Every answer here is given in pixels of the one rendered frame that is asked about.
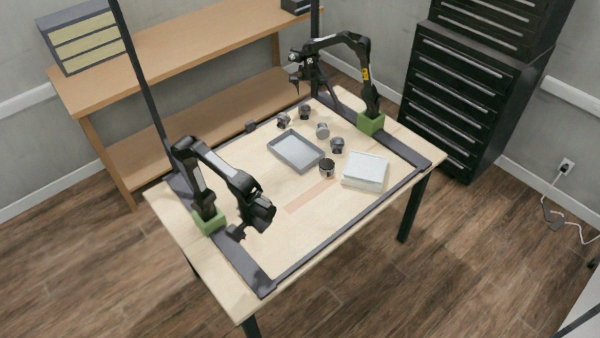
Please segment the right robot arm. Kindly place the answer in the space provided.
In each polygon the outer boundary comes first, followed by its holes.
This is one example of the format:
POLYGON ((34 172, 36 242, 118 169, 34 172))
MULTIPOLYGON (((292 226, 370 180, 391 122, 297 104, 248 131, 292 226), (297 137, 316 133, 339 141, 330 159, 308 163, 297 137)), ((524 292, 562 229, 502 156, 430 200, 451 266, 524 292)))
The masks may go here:
POLYGON ((194 189, 194 202, 190 206, 198 212, 198 216, 204 223, 218 215, 214 203, 218 197, 214 190, 207 187, 197 162, 199 159, 225 181, 227 189, 243 205, 237 201, 238 208, 253 214, 248 217, 247 226, 252 226, 259 234, 263 234, 274 222, 272 219, 276 215, 277 207, 261 198, 264 191, 251 174, 243 169, 232 167, 206 145, 197 136, 185 135, 170 147, 172 156, 184 163, 183 166, 194 189), (254 188, 256 190, 253 192, 254 188))

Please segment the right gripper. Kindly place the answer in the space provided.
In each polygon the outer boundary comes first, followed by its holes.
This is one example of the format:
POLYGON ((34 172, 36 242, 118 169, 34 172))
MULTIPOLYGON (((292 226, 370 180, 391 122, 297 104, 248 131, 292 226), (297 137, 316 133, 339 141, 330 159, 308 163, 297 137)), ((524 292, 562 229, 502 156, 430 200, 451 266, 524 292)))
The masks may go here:
MULTIPOLYGON (((268 199, 267 197, 261 195, 261 198, 268 201, 269 203, 273 204, 273 202, 270 199, 268 199)), ((240 243, 242 240, 246 241, 246 236, 248 234, 246 234, 246 232, 244 230, 248 227, 246 225, 246 222, 247 222, 248 217, 250 217, 252 214, 250 212, 241 211, 240 209, 238 209, 238 206, 236 207, 236 210, 239 211, 240 214, 238 214, 238 217, 241 218, 242 222, 238 226, 235 225, 234 223, 231 223, 225 229, 225 235, 227 237, 229 237, 230 239, 232 239, 233 241, 235 241, 236 243, 240 243)))

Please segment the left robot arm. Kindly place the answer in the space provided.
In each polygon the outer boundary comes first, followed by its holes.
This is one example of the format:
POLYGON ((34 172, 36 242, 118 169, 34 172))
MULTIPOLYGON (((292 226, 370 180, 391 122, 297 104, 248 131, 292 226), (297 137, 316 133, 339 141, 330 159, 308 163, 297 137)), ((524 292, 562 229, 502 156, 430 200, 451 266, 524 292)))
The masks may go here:
POLYGON ((354 50, 356 56, 360 60, 364 84, 364 90, 362 88, 360 93, 362 96, 361 100, 363 99, 363 102, 366 105, 366 112, 364 112, 363 115, 371 120, 374 120, 381 115, 379 113, 379 107, 382 97, 378 94, 377 88, 373 83, 370 63, 370 38, 358 33, 350 32, 348 30, 344 30, 343 32, 323 38, 310 38, 303 45, 303 50, 292 47, 289 52, 288 60, 296 63, 301 63, 304 61, 304 66, 315 67, 316 58, 318 59, 321 57, 317 51, 339 43, 345 43, 350 49, 354 50), (355 43, 353 40, 357 41, 357 43, 355 43), (300 50, 302 51, 300 52, 300 50))

